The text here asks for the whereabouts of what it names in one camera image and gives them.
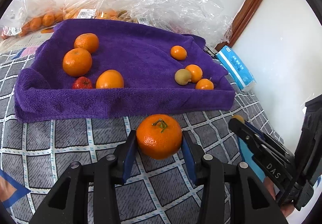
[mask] bed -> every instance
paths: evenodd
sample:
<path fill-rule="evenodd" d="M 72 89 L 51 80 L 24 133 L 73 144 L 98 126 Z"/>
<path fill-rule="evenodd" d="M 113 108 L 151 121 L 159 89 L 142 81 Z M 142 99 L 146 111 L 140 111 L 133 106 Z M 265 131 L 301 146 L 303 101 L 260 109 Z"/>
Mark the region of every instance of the bed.
<path fill-rule="evenodd" d="M 73 161 L 97 162 L 113 153 L 136 129 L 143 116 L 115 119 L 67 119 L 20 123 L 14 114 L 14 85 L 21 69 L 29 67 L 35 49 L 50 34 L 34 33 L 23 40 L 0 46 L 1 169 L 31 192 L 8 208 L 17 223 L 28 223 L 50 188 Z M 228 129 L 233 115 L 241 115 L 263 132 L 283 140 L 272 129 L 257 97 L 235 90 L 230 111 L 198 111 L 171 115 L 206 153 L 231 164 L 242 158 L 237 136 Z M 124 186 L 116 187 L 122 223 L 195 224 L 202 198 L 202 186 L 187 177 L 181 151 L 157 161 L 138 152 L 132 173 Z M 229 184 L 225 185 L 225 224 L 230 221 Z M 93 223 L 93 187 L 89 188 L 88 223 Z"/>

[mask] purple towel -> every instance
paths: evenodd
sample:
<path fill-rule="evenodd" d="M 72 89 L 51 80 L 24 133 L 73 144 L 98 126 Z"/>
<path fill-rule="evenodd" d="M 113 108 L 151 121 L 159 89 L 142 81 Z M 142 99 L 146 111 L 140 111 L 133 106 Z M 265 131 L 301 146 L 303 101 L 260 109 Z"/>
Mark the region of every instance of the purple towel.
<path fill-rule="evenodd" d="M 83 33 L 99 37 L 93 65 L 85 74 L 95 86 L 99 75 L 110 69 L 124 78 L 122 89 L 71 89 L 75 78 L 62 69 L 62 60 Z M 184 61 L 170 56 L 180 45 Z M 22 70 L 15 86 L 15 112 L 22 122 L 69 118 L 112 118 L 156 113 L 229 110 L 234 90 L 224 77 L 227 71 L 203 51 L 205 40 L 143 24 L 110 20 L 67 20 L 36 51 L 34 63 Z M 196 64 L 215 90 L 195 90 L 195 84 L 178 85 L 177 70 Z"/>

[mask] orange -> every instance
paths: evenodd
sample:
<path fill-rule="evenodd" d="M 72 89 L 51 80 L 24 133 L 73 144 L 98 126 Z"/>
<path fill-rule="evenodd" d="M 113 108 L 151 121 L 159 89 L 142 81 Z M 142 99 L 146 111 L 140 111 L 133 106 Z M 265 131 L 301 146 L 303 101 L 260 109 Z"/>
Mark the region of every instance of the orange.
<path fill-rule="evenodd" d="M 96 81 L 96 89 L 124 88 L 122 75 L 116 70 L 104 71 Z"/>
<path fill-rule="evenodd" d="M 55 21 L 55 16 L 52 13 L 45 14 L 44 17 L 42 18 L 42 25 L 45 27 L 49 27 L 53 25 Z"/>
<path fill-rule="evenodd" d="M 68 10 L 66 10 L 66 14 L 64 15 L 64 20 L 68 20 L 72 18 L 76 19 L 79 12 L 80 10 L 69 8 Z"/>
<path fill-rule="evenodd" d="M 73 77 L 81 77 L 88 73 L 92 67 L 91 54 L 82 48 L 70 50 L 65 54 L 62 68 L 65 73 Z"/>
<path fill-rule="evenodd" d="M 29 33 L 30 31 L 30 23 L 26 23 L 22 28 L 21 32 L 18 34 L 20 37 L 25 36 Z"/>
<path fill-rule="evenodd" d="M 81 34 L 74 42 L 74 48 L 83 48 L 90 53 L 96 52 L 98 47 L 99 38 L 94 33 Z"/>
<path fill-rule="evenodd" d="M 30 30 L 36 31 L 39 30 L 42 24 L 42 17 L 33 18 L 30 22 Z"/>
<path fill-rule="evenodd" d="M 40 33 L 52 33 L 54 32 L 54 28 L 46 28 L 46 29 L 43 29 Z"/>
<path fill-rule="evenodd" d="M 201 80 L 202 69 L 199 66 L 190 64 L 185 69 L 191 72 L 191 82 L 196 83 Z"/>
<path fill-rule="evenodd" d="M 119 16 L 118 11 L 114 11 L 114 10 L 110 9 L 110 10 L 107 10 L 107 11 L 99 11 L 99 15 L 98 15 L 97 19 L 109 20 L 112 17 L 118 17 L 118 16 Z"/>
<path fill-rule="evenodd" d="M 54 15 L 56 23 L 62 22 L 64 20 L 63 14 L 64 14 L 64 12 L 61 9 L 56 11 L 56 13 Z"/>
<path fill-rule="evenodd" d="M 195 89 L 199 90 L 213 90 L 214 84 L 210 81 L 211 78 L 208 79 L 201 79 L 199 82 L 197 82 Z"/>
<path fill-rule="evenodd" d="M 187 57 L 187 51 L 185 48 L 176 45 L 171 48 L 170 54 L 172 58 L 178 60 L 178 61 L 183 61 Z"/>
<path fill-rule="evenodd" d="M 168 115 L 151 115 L 137 128 L 136 139 L 145 155 L 162 160 L 179 150 L 182 141 L 181 127 Z"/>

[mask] blue gripper pad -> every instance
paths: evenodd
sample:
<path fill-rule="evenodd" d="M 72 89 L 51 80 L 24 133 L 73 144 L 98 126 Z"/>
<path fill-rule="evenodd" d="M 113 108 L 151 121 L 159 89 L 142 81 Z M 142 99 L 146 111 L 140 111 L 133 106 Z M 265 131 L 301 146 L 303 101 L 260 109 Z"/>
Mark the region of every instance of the blue gripper pad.
<path fill-rule="evenodd" d="M 263 182 L 265 178 L 265 173 L 262 169 L 253 161 L 253 153 L 249 150 L 246 143 L 238 137 L 239 152 L 244 162 L 246 162 L 252 170 L 255 172 L 257 177 Z"/>
<path fill-rule="evenodd" d="M 128 152 L 126 154 L 125 160 L 123 162 L 124 171 L 123 171 L 122 178 L 123 178 L 124 183 L 130 177 L 132 167 L 133 167 L 133 163 L 134 163 L 134 160 L 135 160 L 136 151 L 137 151 L 137 141 L 136 141 L 136 137 L 134 137 L 131 140 L 130 147 L 128 149 Z"/>
<path fill-rule="evenodd" d="M 187 143 L 187 140 L 184 136 L 182 137 L 181 151 L 183 154 L 183 158 L 185 160 L 186 168 L 188 171 L 188 176 L 191 179 L 191 181 L 193 182 L 193 184 L 195 184 L 196 180 L 197 180 L 196 164 L 195 164 L 194 158 L 191 154 L 191 151 L 189 149 L 189 145 Z"/>

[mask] human hand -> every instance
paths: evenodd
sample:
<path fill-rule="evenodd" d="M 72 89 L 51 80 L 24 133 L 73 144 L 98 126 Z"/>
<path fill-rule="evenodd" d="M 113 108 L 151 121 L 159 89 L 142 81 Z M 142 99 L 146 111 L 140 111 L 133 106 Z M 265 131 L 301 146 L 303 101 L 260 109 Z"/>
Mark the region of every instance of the human hand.
<path fill-rule="evenodd" d="M 272 195 L 273 199 L 275 198 L 274 183 L 270 180 L 269 177 L 265 177 L 263 181 L 264 186 L 268 192 Z M 292 203 L 281 206 L 281 212 L 285 217 L 289 216 L 294 211 L 294 206 Z"/>

